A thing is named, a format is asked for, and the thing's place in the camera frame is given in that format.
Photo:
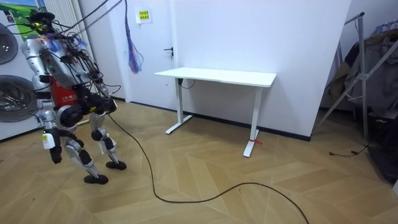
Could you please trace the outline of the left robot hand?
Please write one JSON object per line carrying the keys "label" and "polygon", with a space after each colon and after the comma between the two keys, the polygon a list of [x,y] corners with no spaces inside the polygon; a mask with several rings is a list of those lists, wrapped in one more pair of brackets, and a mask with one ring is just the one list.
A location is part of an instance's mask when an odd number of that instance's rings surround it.
{"label": "left robot hand", "polygon": [[60,134],[57,128],[45,129],[42,135],[43,147],[49,150],[51,160],[54,164],[62,161],[62,146],[60,142]]}

